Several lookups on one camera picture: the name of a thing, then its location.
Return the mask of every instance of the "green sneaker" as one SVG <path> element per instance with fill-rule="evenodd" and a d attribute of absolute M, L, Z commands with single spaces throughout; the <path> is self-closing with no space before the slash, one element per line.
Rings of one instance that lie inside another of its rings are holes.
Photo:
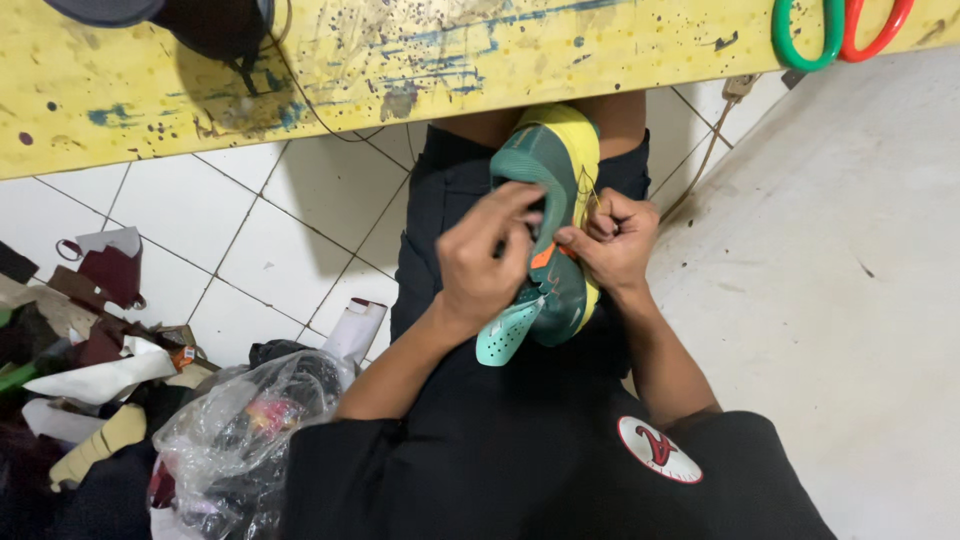
<path fill-rule="evenodd" d="M 507 363 L 529 332 L 541 345 L 564 343 L 587 323 L 600 290 L 575 256 L 553 241 L 560 227 L 580 227 L 587 215 L 600 160 L 598 131 L 577 110 L 535 106 L 491 160 L 491 185 L 510 181 L 542 185 L 543 223 L 535 232 L 528 283 L 514 304 L 477 336 L 477 360 Z"/>

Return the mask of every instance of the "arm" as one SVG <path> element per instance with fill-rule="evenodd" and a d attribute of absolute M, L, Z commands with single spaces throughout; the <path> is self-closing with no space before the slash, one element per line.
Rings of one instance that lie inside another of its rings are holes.
<path fill-rule="evenodd" d="M 438 238 L 444 290 L 350 386 L 335 420 L 404 417 L 444 356 L 510 304 L 526 276 L 531 249 L 526 209 L 542 196 L 530 184 L 504 184 Z M 501 242 L 503 256 L 495 257 Z"/>
<path fill-rule="evenodd" d="M 623 314 L 636 391 L 654 424 L 668 428 L 699 412 L 720 412 L 707 378 L 670 329 L 646 281 L 657 242 L 656 207 L 604 189 L 586 231 L 564 227 L 554 239 L 572 249 Z"/>

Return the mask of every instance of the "green scissor handle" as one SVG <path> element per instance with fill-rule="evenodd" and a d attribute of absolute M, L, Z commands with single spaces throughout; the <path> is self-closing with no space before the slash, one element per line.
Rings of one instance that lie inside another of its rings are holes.
<path fill-rule="evenodd" d="M 817 60 L 800 56 L 790 34 L 792 0 L 774 0 L 774 52 L 788 67 L 816 71 L 827 67 L 840 53 L 844 33 L 844 0 L 824 0 L 824 53 Z"/>

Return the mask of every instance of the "shoe tongue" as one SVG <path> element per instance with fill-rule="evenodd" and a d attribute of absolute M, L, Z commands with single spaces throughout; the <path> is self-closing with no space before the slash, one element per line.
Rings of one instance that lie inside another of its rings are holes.
<path fill-rule="evenodd" d="M 477 361 L 491 367 L 499 367 L 510 361 L 544 304 L 541 296 L 504 309 L 499 317 L 477 334 Z"/>

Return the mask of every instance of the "hand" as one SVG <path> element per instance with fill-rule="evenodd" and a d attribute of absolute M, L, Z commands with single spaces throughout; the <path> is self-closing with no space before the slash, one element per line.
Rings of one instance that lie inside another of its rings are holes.
<path fill-rule="evenodd" d="M 586 231 L 563 227 L 553 239 L 587 264 L 600 286 L 616 299 L 647 290 L 647 262 L 657 243 L 657 206 L 634 201 L 609 187 L 590 201 Z"/>
<path fill-rule="evenodd" d="M 432 307 L 458 342 L 476 335 L 514 300 L 533 248 L 527 207 L 542 197 L 537 185 L 504 184 L 437 239 L 444 290 Z M 497 258 L 501 241 L 503 255 Z"/>

